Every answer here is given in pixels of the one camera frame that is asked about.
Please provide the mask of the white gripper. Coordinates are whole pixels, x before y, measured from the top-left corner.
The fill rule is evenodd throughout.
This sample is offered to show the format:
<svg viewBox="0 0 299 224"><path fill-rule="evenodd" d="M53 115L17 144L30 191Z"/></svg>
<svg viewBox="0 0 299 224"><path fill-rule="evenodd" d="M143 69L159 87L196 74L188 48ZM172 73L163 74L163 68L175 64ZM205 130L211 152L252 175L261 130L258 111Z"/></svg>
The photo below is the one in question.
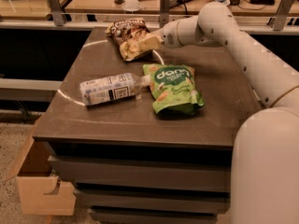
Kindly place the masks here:
<svg viewBox="0 0 299 224"><path fill-rule="evenodd" d="M178 38L179 21L170 21L158 31L159 35L146 34L137 41L138 51L145 53L150 50L158 49L162 43L170 49L181 47Z"/></svg>

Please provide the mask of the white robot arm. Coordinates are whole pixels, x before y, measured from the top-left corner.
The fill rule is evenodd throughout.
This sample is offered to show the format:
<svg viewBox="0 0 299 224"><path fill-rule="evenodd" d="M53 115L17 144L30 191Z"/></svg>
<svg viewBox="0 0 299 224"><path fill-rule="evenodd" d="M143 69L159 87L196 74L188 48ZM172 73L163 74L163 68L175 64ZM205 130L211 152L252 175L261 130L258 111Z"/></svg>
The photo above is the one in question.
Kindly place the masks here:
<svg viewBox="0 0 299 224"><path fill-rule="evenodd" d="M264 105L235 138L231 224L299 224L298 71L241 30L219 2L153 33L170 49L224 46Z"/></svg>

